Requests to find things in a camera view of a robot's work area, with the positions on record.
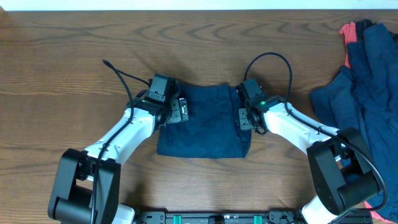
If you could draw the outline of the navy blue shorts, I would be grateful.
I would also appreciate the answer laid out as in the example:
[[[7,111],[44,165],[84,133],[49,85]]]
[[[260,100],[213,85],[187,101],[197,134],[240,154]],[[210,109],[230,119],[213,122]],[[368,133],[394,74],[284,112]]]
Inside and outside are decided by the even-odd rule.
[[[187,100],[188,121],[160,129],[157,153],[182,158],[244,158],[251,132],[240,128],[237,91],[228,84],[193,86],[181,84]]]

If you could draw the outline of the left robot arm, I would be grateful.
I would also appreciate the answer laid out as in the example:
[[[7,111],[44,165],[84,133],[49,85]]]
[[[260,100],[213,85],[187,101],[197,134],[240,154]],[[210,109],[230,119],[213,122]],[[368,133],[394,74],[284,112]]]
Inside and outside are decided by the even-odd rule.
[[[127,103],[122,118],[98,141],[61,156],[48,205],[60,223],[134,223],[136,211],[119,203],[121,169],[159,126],[188,120],[178,80],[155,74],[149,89]]]

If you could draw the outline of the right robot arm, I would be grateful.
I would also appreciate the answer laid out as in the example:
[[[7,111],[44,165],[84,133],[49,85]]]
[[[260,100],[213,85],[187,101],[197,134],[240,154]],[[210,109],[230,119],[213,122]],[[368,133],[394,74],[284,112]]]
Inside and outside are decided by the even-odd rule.
[[[242,130],[277,134],[308,158],[316,196],[297,212],[272,212],[268,223],[372,223],[357,205],[386,189],[362,134],[325,126],[280,96],[267,97],[257,80],[236,86]]]

